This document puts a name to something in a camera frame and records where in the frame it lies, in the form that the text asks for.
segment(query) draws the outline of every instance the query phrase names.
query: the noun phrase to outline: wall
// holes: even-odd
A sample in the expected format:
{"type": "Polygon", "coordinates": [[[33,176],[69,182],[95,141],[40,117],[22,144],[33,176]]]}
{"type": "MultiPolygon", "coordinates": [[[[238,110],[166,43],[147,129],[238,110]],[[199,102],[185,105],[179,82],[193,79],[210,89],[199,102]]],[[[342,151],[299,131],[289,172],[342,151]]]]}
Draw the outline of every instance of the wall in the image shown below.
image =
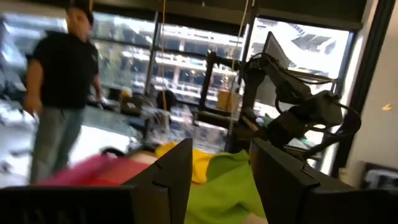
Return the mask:
{"type": "Polygon", "coordinates": [[[358,186],[361,161],[398,169],[398,7],[394,8],[348,164],[347,183],[358,186]],[[382,108],[391,103],[392,111],[382,108]]]}

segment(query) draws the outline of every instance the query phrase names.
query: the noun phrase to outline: robotic arm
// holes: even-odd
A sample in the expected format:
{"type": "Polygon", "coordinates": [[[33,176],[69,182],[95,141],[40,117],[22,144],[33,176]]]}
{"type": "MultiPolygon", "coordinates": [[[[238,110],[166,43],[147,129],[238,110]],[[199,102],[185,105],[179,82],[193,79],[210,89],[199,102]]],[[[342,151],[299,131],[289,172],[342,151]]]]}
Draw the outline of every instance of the robotic arm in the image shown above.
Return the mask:
{"type": "MultiPolygon", "coordinates": [[[[245,81],[245,90],[243,95],[242,112],[239,124],[245,124],[256,134],[253,137],[259,137],[279,149],[284,148],[293,138],[302,138],[308,130],[322,131],[326,129],[315,128],[314,125],[322,124],[326,128],[340,125],[343,122],[341,108],[350,108],[339,104],[338,97],[330,91],[321,91],[315,95],[311,94],[310,88],[304,82],[290,74],[287,69],[282,68],[278,61],[266,54],[259,53],[253,56],[248,62],[241,64],[240,75],[245,81]],[[267,127],[259,126],[256,123],[256,116],[252,110],[254,105],[257,88],[263,82],[266,75],[276,87],[275,107],[280,112],[280,116],[274,119],[267,127]],[[279,102],[293,105],[287,111],[279,109],[279,102]]],[[[358,122],[355,127],[350,127],[354,134],[360,127],[361,121],[358,115],[358,122]]],[[[306,159],[324,150],[329,145],[341,140],[347,136],[346,131],[342,129],[338,134],[331,134],[320,145],[310,149],[306,155],[300,159],[306,159]]]]}

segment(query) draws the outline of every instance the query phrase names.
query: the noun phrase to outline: yellow cloth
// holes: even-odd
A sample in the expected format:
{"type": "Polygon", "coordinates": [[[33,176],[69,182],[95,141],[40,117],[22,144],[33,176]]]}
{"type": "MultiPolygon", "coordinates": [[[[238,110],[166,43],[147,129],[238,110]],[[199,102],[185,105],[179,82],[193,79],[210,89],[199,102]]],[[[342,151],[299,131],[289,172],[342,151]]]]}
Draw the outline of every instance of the yellow cloth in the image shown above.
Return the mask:
{"type": "MultiPolygon", "coordinates": [[[[157,158],[162,157],[166,152],[176,146],[177,142],[169,142],[159,146],[155,150],[157,158]]],[[[215,156],[214,154],[202,152],[201,150],[194,149],[192,153],[192,182],[196,184],[204,184],[207,182],[206,171],[210,160],[215,156]]]]}

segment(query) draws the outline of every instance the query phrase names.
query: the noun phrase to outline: green cloth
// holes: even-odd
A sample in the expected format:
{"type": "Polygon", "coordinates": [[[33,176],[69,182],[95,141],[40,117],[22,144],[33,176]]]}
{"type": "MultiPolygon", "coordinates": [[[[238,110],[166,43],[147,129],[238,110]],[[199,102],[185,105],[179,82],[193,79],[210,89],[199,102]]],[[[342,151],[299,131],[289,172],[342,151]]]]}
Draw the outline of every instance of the green cloth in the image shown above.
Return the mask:
{"type": "Polygon", "coordinates": [[[250,213],[265,218],[246,151],[218,154],[206,175],[207,183],[190,191],[185,224],[242,224],[250,213]]]}

